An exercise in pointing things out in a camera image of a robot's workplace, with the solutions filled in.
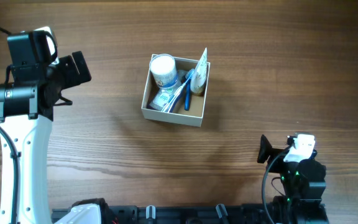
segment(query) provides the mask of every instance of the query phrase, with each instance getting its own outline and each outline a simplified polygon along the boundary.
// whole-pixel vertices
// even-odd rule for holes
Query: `black mount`
[[[292,146],[296,136],[289,136]],[[268,165],[284,149],[274,149],[267,138],[260,138],[257,161]],[[325,224],[329,223],[321,195],[325,189],[325,166],[315,161],[317,151],[301,162],[283,162],[278,158],[271,172],[279,173],[285,195],[276,196],[267,204],[275,223]],[[244,204],[225,207],[154,207],[110,206],[111,221],[119,224],[267,224],[269,220],[263,204]],[[52,222],[63,218],[70,209],[53,209]]]
[[[47,37],[53,40],[55,53],[51,55]],[[57,58],[57,46],[47,31],[34,30],[9,35],[7,38],[13,64],[7,68],[5,83],[0,84],[0,123],[7,116],[29,115],[37,119],[42,115],[53,121],[53,106],[61,99],[62,90],[91,80],[91,74],[82,52]],[[8,83],[12,71],[13,83]]]

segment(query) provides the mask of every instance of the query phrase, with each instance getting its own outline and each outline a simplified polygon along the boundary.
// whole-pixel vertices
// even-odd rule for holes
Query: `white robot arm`
[[[13,64],[7,67],[5,83],[0,84],[0,224],[51,224],[47,149],[53,107],[71,105],[61,91],[90,81],[91,75],[81,52],[57,57],[56,40],[49,27],[18,34],[3,32],[9,35]],[[9,83],[10,72],[13,83]],[[59,99],[64,103],[56,104]],[[98,203],[78,204],[58,223],[104,223],[106,214],[101,205],[105,202]]]

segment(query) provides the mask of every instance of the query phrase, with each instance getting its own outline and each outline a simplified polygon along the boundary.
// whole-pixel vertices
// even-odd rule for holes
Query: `open box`
[[[189,71],[192,68],[196,68],[198,63],[198,60],[192,60],[187,58],[174,57],[174,59],[175,59],[177,70]],[[155,83],[154,77],[149,68],[149,73],[147,74],[147,81],[144,89],[143,102],[142,102],[142,112],[144,118],[153,119],[156,121],[165,121],[170,123],[185,124],[185,125],[200,127],[204,117],[204,107],[205,107],[206,93],[208,89],[210,66],[211,64],[207,62],[206,84],[202,95],[201,96],[191,95],[190,109],[186,111],[185,104],[184,104],[185,93],[183,93],[182,98],[178,101],[172,113],[165,113],[165,112],[149,109],[148,105],[154,99],[154,97],[158,92],[158,86]]]

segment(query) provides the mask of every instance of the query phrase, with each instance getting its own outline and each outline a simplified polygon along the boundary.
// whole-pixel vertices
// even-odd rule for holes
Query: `wooden table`
[[[331,223],[358,223],[358,3],[37,2],[0,4],[0,26],[51,26],[60,56],[81,50],[93,76],[63,92],[73,106],[55,108],[50,208],[95,197],[110,205],[260,203],[260,135],[284,147],[287,135],[308,131],[328,168]],[[151,54],[199,59],[205,47],[202,127],[144,119]],[[10,63],[0,33],[0,83]],[[268,201],[277,194],[266,191]]]

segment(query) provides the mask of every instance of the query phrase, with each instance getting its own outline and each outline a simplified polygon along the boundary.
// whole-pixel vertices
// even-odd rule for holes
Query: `toothbrush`
[[[185,110],[190,110],[190,101],[191,101],[191,89],[190,84],[187,85],[186,89],[186,98],[185,98]]]
[[[176,103],[178,103],[178,100],[182,96],[183,89],[186,87],[187,84],[189,84],[189,80],[191,80],[191,77],[193,76],[193,73],[190,73],[187,77],[186,81],[179,86],[179,88],[175,91],[175,93],[171,96],[168,103],[162,108],[162,112],[172,113],[173,109],[175,108]]]

